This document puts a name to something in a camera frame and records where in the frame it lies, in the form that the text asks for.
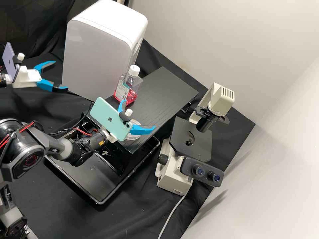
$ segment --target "red cable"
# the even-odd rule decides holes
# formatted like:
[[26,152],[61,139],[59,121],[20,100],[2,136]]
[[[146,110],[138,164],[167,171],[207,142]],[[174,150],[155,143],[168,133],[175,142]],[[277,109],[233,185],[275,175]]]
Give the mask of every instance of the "red cable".
[[[22,133],[23,131],[25,131],[26,129],[30,128],[32,125],[34,124],[34,122],[31,122],[30,124],[28,124],[26,127],[24,127],[23,129],[21,129],[19,132]],[[0,143],[0,149],[5,146],[7,144],[7,142],[9,141],[9,139],[7,139],[6,141],[4,141],[6,138],[8,138],[8,136],[6,136]]]
[[4,139],[0,142],[0,145],[3,143],[3,141],[5,141],[7,138],[9,137],[9,135],[7,134]]
[[86,132],[80,130],[79,128],[73,128],[73,129],[75,129],[75,130],[81,132],[82,134],[84,134],[84,135],[86,135],[86,136],[93,136],[92,134],[88,134],[88,133],[86,133]]

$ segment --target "white bottle cap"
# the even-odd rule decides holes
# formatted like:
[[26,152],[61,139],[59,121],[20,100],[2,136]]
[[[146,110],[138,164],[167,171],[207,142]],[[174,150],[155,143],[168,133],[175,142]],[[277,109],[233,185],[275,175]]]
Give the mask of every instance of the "white bottle cap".
[[17,59],[20,60],[20,61],[23,61],[24,60],[24,54],[23,53],[19,53],[18,56],[17,56]]
[[139,76],[140,68],[137,65],[131,65],[129,69],[129,74],[133,77]]
[[133,110],[131,110],[131,109],[127,109],[125,111],[125,115],[128,116],[128,117],[130,117],[132,115],[132,113],[133,113]]

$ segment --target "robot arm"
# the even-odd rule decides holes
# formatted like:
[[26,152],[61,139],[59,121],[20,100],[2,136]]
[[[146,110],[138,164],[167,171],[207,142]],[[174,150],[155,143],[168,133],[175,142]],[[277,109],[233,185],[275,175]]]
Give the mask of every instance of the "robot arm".
[[36,87],[41,81],[41,76],[36,69],[27,69],[21,66],[24,54],[14,54],[11,44],[8,42],[4,49],[2,60],[7,70],[7,74],[1,73],[0,86],[12,85],[13,88]]
[[76,141],[66,138],[54,139],[35,127],[21,130],[23,126],[15,119],[0,121],[0,136],[10,134],[7,148],[2,149],[1,172],[5,181],[12,182],[34,167],[44,155],[80,166],[108,142],[110,135],[99,130],[92,136]]

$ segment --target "black cable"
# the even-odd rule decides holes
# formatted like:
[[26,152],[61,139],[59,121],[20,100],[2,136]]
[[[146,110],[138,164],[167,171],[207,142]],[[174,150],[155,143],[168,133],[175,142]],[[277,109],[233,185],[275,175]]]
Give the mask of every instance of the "black cable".
[[93,104],[94,104],[94,102],[91,102],[90,107],[87,110],[87,112],[85,113],[85,115],[75,125],[73,125],[71,128],[63,129],[63,130],[60,130],[60,131],[55,132],[55,133],[48,133],[48,135],[61,134],[61,133],[65,132],[65,131],[72,130],[73,128],[77,127],[84,120],[84,118],[87,116],[87,114],[89,113],[89,111],[92,108]]
[[2,71],[2,70],[4,70],[4,69],[6,69],[5,65],[3,65],[3,66],[0,67],[0,71]]
[[15,139],[15,137],[13,137],[13,135],[10,136],[9,141],[7,142],[6,146],[4,147],[4,149],[3,149],[2,153],[1,153],[1,156],[0,156],[0,166],[1,166],[1,164],[2,164],[2,160],[3,160],[3,158],[4,158],[4,155],[6,154],[7,149],[9,148],[9,146],[10,146],[12,140]]
[[38,121],[36,121],[36,120],[33,120],[32,122],[34,122],[33,126],[34,126],[36,129],[38,129],[38,130],[40,130],[41,132],[45,133],[42,124],[40,124],[40,123],[39,123]]
[[88,143],[83,143],[83,144],[81,144],[81,145],[82,145],[83,147],[88,148],[88,149],[90,150],[90,152],[93,152],[93,153],[98,153],[98,152],[99,152],[99,151],[97,151],[97,150],[91,148]]

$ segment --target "bottle label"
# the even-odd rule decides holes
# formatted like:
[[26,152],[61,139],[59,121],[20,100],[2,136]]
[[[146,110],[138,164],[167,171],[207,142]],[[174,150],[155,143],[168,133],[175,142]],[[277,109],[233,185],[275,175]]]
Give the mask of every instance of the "bottle label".
[[130,90],[130,87],[120,80],[116,88],[115,96],[118,99],[125,100],[129,90]]

